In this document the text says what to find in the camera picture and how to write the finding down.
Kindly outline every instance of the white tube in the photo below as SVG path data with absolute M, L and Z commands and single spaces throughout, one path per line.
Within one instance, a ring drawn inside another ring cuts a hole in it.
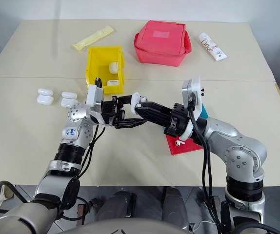
M 227 58 L 227 55 L 217 46 L 216 43 L 206 34 L 201 33 L 199 35 L 200 43 L 205 49 L 214 57 L 216 61 Z

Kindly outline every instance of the yellow plastic bin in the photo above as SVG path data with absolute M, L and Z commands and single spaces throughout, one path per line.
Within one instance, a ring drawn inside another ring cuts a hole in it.
M 110 73 L 110 63 L 118 62 L 118 73 Z M 87 86 L 94 84 L 96 78 L 102 81 L 105 94 L 124 93 L 124 55 L 121 46 L 91 46 L 88 50 L 86 67 Z M 109 80 L 118 80 L 118 85 L 107 85 Z

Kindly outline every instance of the cable connector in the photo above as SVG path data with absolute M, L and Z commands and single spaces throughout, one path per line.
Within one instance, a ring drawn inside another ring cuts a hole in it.
M 197 97 L 196 97 L 195 93 L 191 93 L 191 95 L 189 97 L 189 101 L 188 101 L 188 111 L 189 110 L 194 111 L 196 103 L 197 103 Z

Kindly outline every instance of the white earbud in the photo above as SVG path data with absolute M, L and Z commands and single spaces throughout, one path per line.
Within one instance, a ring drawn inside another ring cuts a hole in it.
M 184 145 L 185 142 L 184 142 L 184 141 L 181 141 L 181 140 L 176 140 L 176 141 L 175 141 L 175 145 L 180 146 L 181 144 Z

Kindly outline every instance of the white object in bin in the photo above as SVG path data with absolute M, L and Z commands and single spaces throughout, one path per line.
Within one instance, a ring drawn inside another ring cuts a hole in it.
M 117 79 L 111 79 L 111 80 L 108 80 L 106 85 L 109 86 L 109 85 L 119 85 L 120 84 L 120 81 L 117 80 Z
M 110 73 L 117 74 L 119 72 L 119 63 L 112 62 L 110 63 Z
M 227 58 L 228 56 L 217 46 L 216 43 L 206 34 L 201 33 L 199 35 L 200 43 L 205 49 L 214 57 L 216 61 Z
M 38 89 L 38 94 L 45 95 L 45 96 L 52 96 L 53 92 L 50 89 Z
M 77 103 L 78 101 L 76 99 L 62 98 L 61 107 L 71 108 Z
M 54 100 L 54 98 L 51 97 L 51 96 L 46 96 L 46 95 L 39 94 L 39 96 L 38 96 L 36 101 L 39 104 L 51 105 L 53 100 Z
M 176 141 L 175 141 L 175 145 L 180 146 L 181 144 L 184 145 L 185 142 L 184 142 L 184 141 L 181 141 L 181 140 L 176 140 Z
M 63 98 L 69 98 L 69 99 L 76 99 L 77 94 L 76 93 L 71 93 L 71 92 L 62 92 L 62 97 Z

